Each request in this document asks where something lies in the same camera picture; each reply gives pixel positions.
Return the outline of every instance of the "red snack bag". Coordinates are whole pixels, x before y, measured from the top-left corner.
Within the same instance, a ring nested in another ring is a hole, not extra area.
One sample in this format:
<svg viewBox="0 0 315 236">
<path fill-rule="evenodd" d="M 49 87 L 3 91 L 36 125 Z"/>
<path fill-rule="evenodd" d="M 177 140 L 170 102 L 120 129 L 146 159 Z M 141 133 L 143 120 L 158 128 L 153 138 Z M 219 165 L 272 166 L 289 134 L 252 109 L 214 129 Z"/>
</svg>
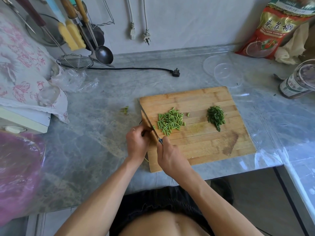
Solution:
<svg viewBox="0 0 315 236">
<path fill-rule="evenodd" d="M 265 7 L 260 24 L 237 54 L 272 59 L 283 38 L 315 15 L 312 0 L 271 0 Z"/>
</svg>

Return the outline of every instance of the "cutting board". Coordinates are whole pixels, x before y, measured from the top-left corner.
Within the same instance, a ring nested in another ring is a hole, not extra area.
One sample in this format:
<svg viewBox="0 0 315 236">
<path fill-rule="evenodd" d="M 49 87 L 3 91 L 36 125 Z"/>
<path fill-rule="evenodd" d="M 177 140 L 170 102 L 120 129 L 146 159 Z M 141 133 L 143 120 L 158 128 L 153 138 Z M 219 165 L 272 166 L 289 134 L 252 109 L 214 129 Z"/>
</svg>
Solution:
<svg viewBox="0 0 315 236">
<path fill-rule="evenodd" d="M 140 98 L 140 104 L 148 115 L 157 134 L 164 134 L 157 127 L 158 114 L 164 114 L 175 107 L 184 113 L 180 131 L 173 130 L 169 136 L 173 145 L 178 145 L 191 165 L 243 156 L 256 152 L 243 120 L 235 106 L 227 87 L 215 87 L 192 91 L 169 93 Z M 207 121 L 207 109 L 220 106 L 224 112 L 226 124 L 221 132 Z M 144 124 L 148 125 L 142 114 Z M 156 137 L 150 142 L 148 159 L 151 172 L 161 171 L 157 163 Z"/>
</svg>

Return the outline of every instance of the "bare torso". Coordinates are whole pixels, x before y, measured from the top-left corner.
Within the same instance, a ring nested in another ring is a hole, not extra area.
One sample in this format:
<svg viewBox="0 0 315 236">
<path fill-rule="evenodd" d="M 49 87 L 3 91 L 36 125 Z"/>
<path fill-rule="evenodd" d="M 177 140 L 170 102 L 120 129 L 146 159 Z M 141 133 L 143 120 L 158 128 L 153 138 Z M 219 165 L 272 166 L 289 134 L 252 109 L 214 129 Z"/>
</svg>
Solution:
<svg viewBox="0 0 315 236">
<path fill-rule="evenodd" d="M 142 215 L 130 222 L 119 236 L 209 236 L 195 221 L 168 210 Z"/>
</svg>

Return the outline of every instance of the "kitchen counter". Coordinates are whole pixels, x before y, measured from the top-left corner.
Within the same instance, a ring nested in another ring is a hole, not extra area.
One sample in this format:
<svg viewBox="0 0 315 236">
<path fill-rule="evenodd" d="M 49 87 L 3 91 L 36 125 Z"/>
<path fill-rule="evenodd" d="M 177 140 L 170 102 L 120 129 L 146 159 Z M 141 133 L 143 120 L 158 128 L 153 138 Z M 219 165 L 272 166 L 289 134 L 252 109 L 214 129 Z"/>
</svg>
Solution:
<svg viewBox="0 0 315 236">
<path fill-rule="evenodd" d="M 51 119 L 42 181 L 25 215 L 76 206 L 85 200 L 127 156 L 125 135 L 141 121 L 137 98 L 200 88 L 217 87 L 214 76 L 203 70 L 231 62 L 244 75 L 244 82 L 229 91 L 257 149 L 256 154 L 195 165 L 203 179 L 212 179 L 285 164 L 315 219 L 315 95 L 289 100 L 278 92 L 273 73 L 288 77 L 294 66 L 267 59 L 248 58 L 230 51 L 233 46 L 154 51 L 115 56 L 116 67 L 178 68 L 180 77 L 155 70 L 88 70 L 98 77 L 92 93 L 68 94 L 69 124 Z M 129 105 L 126 116 L 120 108 Z M 143 162 L 127 193 L 176 182 L 164 172 L 150 173 Z"/>
</svg>

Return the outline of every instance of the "floral cloth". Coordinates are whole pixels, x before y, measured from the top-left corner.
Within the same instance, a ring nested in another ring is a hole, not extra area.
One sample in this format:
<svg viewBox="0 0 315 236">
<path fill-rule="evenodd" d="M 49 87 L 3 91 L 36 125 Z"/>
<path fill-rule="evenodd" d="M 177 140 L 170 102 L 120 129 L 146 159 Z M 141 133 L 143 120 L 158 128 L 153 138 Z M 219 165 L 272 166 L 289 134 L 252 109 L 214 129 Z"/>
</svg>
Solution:
<svg viewBox="0 0 315 236">
<path fill-rule="evenodd" d="M 62 90 L 52 104 L 39 106 L 39 92 L 50 86 L 47 79 L 55 65 L 45 47 L 27 35 L 18 17 L 0 7 L 0 105 L 45 111 L 68 123 Z"/>
</svg>

